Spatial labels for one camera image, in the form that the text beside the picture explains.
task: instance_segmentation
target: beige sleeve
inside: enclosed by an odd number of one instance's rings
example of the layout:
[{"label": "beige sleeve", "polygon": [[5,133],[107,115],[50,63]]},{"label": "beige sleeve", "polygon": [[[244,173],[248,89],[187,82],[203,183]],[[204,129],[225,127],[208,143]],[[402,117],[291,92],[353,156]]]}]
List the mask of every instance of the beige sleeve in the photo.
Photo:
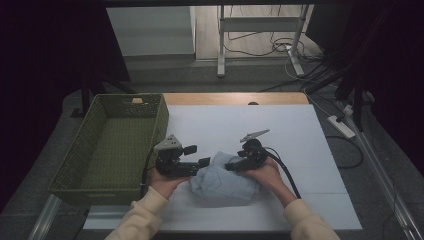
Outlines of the beige sleeve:
[{"label": "beige sleeve", "polygon": [[140,201],[131,203],[132,209],[106,239],[150,239],[162,224],[160,214],[167,203],[168,200],[149,187],[149,191]]},{"label": "beige sleeve", "polygon": [[302,199],[287,205],[284,216],[293,227],[293,240],[339,239],[334,230],[317,214],[311,212]]}]

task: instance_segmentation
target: green woven basket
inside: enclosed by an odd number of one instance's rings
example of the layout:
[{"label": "green woven basket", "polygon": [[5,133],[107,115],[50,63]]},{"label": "green woven basket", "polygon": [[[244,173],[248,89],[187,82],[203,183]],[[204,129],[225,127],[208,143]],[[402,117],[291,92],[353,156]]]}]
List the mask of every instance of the green woven basket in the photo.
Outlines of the green woven basket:
[{"label": "green woven basket", "polygon": [[168,119],[162,94],[97,95],[49,192],[76,206],[140,199],[147,155],[165,138]]}]

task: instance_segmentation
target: floor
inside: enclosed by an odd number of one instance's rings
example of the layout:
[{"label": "floor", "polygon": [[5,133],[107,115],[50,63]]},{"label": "floor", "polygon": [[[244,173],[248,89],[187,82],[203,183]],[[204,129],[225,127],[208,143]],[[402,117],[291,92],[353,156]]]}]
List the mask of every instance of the floor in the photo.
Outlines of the floor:
[{"label": "floor", "polygon": [[[233,5],[225,6],[224,9],[225,17],[299,17],[301,5]],[[312,11],[313,5],[309,7],[307,19],[309,19]],[[195,7],[195,12],[196,58],[198,60],[215,59],[219,50],[220,7],[198,6]],[[292,32],[225,33],[224,45],[227,48],[225,56],[226,58],[285,57],[287,53],[284,51],[284,46],[273,51],[273,42],[291,44],[293,36],[294,33]],[[300,41],[304,44],[304,49],[302,48],[304,54],[316,56],[321,53],[319,47],[304,34],[302,34]]]}]

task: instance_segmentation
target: white power strip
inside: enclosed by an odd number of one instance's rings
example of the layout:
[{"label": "white power strip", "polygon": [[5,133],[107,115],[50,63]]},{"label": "white power strip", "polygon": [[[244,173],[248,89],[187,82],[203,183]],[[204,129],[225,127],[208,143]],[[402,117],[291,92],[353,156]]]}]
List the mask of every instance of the white power strip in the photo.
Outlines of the white power strip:
[{"label": "white power strip", "polygon": [[337,122],[336,116],[331,116],[327,118],[327,120],[331,124],[333,124],[333,126],[337,128],[347,139],[353,138],[354,136],[356,136],[356,134],[352,130],[350,130],[350,128],[346,126],[346,124],[344,124],[343,122]]}]

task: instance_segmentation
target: table leg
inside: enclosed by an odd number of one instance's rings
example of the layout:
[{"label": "table leg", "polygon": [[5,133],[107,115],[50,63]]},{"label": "table leg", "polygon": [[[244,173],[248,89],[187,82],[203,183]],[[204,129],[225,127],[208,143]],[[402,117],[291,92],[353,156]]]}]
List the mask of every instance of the table leg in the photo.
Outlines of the table leg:
[{"label": "table leg", "polygon": [[293,64],[293,68],[296,71],[296,75],[298,77],[305,75],[305,73],[303,72],[302,66],[300,66],[300,63],[299,63],[299,57],[297,54],[297,45],[299,44],[300,35],[302,34],[303,25],[305,24],[308,8],[309,8],[309,5],[303,5],[302,12],[300,13],[300,17],[299,17],[299,22],[297,24],[297,29],[294,34],[293,43],[291,46],[286,47],[290,60]]},{"label": "table leg", "polygon": [[224,5],[221,5],[221,17],[219,19],[218,77],[225,76],[224,22]]}]

